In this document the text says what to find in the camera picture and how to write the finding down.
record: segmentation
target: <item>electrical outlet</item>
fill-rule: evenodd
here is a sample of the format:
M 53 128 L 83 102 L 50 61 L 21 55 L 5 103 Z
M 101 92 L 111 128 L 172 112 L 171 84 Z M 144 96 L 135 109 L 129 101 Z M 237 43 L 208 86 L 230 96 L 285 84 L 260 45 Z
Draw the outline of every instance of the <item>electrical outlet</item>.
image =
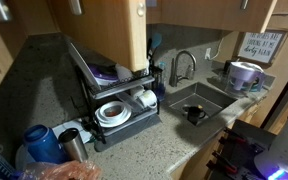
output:
M 210 60 L 211 59 L 211 48 L 206 49 L 205 57 L 204 59 Z

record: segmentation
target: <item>purple light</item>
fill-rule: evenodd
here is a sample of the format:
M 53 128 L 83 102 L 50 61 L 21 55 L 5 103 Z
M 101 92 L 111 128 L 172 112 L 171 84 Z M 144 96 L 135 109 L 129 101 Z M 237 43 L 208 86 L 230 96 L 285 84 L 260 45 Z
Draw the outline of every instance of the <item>purple light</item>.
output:
M 268 180 L 276 180 L 277 178 L 280 178 L 284 173 L 285 171 L 280 169 L 276 171 L 274 174 L 270 175 L 270 177 L 268 177 Z

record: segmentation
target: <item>white mug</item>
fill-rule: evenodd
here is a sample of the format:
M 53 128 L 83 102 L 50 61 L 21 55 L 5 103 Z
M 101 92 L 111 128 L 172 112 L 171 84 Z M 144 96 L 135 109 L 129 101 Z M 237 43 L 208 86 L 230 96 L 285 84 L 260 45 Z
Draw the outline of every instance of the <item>white mug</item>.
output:
M 144 107 L 156 108 L 157 98 L 152 90 L 145 91 L 142 95 L 138 97 Z
M 140 95 L 142 95 L 144 93 L 144 87 L 143 86 L 137 86 L 135 88 L 132 88 L 130 90 L 131 96 L 133 97 L 133 99 L 137 99 Z

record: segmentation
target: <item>black mug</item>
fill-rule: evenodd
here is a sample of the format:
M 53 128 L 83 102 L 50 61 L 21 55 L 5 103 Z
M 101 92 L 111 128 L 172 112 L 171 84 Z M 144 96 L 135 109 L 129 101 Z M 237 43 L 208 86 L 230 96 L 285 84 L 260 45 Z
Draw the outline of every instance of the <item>black mug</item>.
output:
M 188 108 L 187 120 L 194 125 L 197 124 L 198 120 L 203 119 L 206 116 L 205 111 L 202 108 L 191 106 Z

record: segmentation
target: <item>faucet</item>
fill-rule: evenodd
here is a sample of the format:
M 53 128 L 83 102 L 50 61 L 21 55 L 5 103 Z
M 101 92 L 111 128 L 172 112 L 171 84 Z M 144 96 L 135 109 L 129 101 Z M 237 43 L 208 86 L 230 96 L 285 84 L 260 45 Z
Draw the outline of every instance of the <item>faucet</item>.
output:
M 177 87 L 177 83 L 182 80 L 182 79 L 189 79 L 189 77 L 183 77 L 183 76 L 178 76 L 177 75 L 177 66 L 178 66 L 178 59 L 181 55 L 183 54 L 187 54 L 191 57 L 192 62 L 193 62 L 193 73 L 196 71 L 196 59 L 193 56 L 192 53 L 188 52 L 188 51 L 181 51 L 177 54 L 176 59 L 174 60 L 174 58 L 172 59 L 172 66 L 171 66 L 171 77 L 170 77 L 170 81 L 169 84 L 172 87 Z

